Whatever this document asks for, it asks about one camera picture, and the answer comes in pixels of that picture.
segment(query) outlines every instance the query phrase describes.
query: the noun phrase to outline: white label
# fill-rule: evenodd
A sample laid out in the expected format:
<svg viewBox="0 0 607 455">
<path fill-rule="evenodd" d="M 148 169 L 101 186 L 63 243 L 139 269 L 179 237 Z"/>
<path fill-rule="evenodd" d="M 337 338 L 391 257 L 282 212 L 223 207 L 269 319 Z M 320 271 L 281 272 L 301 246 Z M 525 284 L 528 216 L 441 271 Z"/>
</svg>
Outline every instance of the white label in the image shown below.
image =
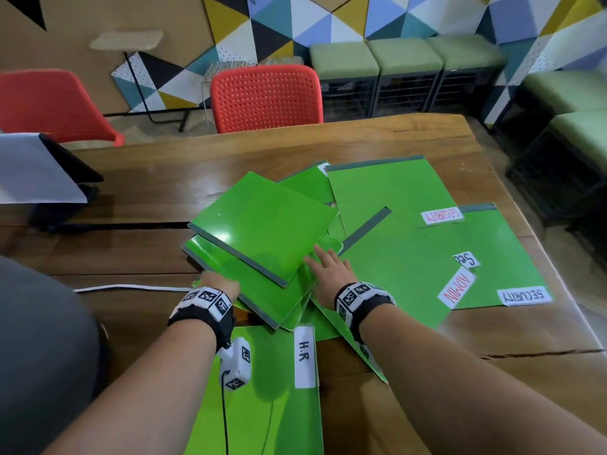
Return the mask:
<svg viewBox="0 0 607 455">
<path fill-rule="evenodd" d="M 327 162 L 318 165 L 318 169 L 321 170 L 325 177 L 329 177 L 329 175 L 327 174 L 327 166 L 329 166 L 329 163 Z"/>
<path fill-rule="evenodd" d="M 464 268 L 474 268 L 475 266 L 481 266 L 476 257 L 472 254 L 472 252 L 462 252 L 456 253 L 453 256 L 459 264 Z"/>
<path fill-rule="evenodd" d="M 548 303 L 549 301 L 552 301 L 552 297 L 544 286 L 500 289 L 497 291 L 497 295 L 501 302 L 506 306 L 537 305 L 538 303 Z"/>
<path fill-rule="evenodd" d="M 447 207 L 446 209 L 428 210 L 421 213 L 424 222 L 427 225 L 435 223 L 451 222 L 452 220 L 461 220 L 464 218 L 458 207 Z"/>
<path fill-rule="evenodd" d="M 464 267 L 455 272 L 451 281 L 440 291 L 438 298 L 451 309 L 455 308 L 468 289 L 472 286 L 476 276 Z"/>
<path fill-rule="evenodd" d="M 314 327 L 300 326 L 293 331 L 295 347 L 295 388 L 316 387 Z"/>
</svg>

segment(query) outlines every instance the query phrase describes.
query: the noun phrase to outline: forearm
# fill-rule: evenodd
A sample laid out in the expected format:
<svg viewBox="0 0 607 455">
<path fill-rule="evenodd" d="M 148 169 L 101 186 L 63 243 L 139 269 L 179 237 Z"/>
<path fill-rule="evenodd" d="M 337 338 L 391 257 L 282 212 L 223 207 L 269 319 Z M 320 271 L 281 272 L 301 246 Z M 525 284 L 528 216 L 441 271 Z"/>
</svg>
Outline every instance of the forearm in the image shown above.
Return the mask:
<svg viewBox="0 0 607 455">
<path fill-rule="evenodd" d="M 360 335 L 436 455 L 607 452 L 588 425 L 395 306 L 373 310 Z"/>
<path fill-rule="evenodd" d="M 44 455 L 181 455 L 215 350 L 204 322 L 174 323 Z"/>
</svg>

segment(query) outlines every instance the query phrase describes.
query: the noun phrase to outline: gray fabric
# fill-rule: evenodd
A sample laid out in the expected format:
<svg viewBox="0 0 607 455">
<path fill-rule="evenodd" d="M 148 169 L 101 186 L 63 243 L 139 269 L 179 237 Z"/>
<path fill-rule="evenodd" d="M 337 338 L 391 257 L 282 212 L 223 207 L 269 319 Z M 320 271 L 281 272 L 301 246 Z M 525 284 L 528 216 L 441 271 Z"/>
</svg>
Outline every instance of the gray fabric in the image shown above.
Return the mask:
<svg viewBox="0 0 607 455">
<path fill-rule="evenodd" d="M 87 407 L 98 354 L 74 291 L 0 257 L 0 453 L 39 454 Z"/>
</svg>

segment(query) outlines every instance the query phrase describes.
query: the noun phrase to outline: stack of green folders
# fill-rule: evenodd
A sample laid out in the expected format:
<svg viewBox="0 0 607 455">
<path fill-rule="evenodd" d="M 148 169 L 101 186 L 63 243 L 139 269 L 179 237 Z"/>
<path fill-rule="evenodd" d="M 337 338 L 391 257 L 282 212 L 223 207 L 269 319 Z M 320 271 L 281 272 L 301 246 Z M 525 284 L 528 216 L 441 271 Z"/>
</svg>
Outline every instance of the stack of green folders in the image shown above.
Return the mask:
<svg viewBox="0 0 607 455">
<path fill-rule="evenodd" d="M 322 161 L 277 183 L 249 172 L 189 226 L 196 235 L 183 250 L 202 268 L 237 280 L 243 307 L 267 324 L 234 333 L 251 343 L 253 385 L 232 394 L 228 418 L 255 421 L 231 434 L 231 449 L 232 438 L 242 442 L 234 453 L 322 453 L 317 380 L 298 388 L 293 367 L 303 329 L 313 327 L 317 342 L 343 336 L 385 381 L 339 315 L 311 297 L 315 281 L 303 257 L 313 256 L 314 244 L 349 259 L 360 280 L 388 290 L 432 328 L 452 309 L 552 300 L 498 209 L 458 207 L 422 156 Z M 199 452 L 199 441 L 223 443 L 223 432 L 213 429 L 221 421 L 219 395 L 218 384 L 207 390 L 186 453 Z M 255 441 L 261 445 L 251 451 Z"/>
</svg>

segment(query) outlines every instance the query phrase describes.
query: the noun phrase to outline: chair backrest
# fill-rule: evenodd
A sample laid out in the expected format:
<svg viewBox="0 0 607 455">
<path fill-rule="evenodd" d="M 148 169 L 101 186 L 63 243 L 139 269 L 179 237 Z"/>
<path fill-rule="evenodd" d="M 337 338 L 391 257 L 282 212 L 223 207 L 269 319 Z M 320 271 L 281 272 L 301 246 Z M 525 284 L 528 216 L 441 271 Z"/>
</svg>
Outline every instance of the chair backrest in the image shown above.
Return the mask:
<svg viewBox="0 0 607 455">
<path fill-rule="evenodd" d="M 22 70 L 0 75 L 0 129 L 42 132 L 55 142 L 108 140 L 124 143 L 67 70 Z"/>
<path fill-rule="evenodd" d="M 211 108 L 219 134 L 322 123 L 321 83 L 305 65 L 258 65 L 218 73 Z"/>
</svg>

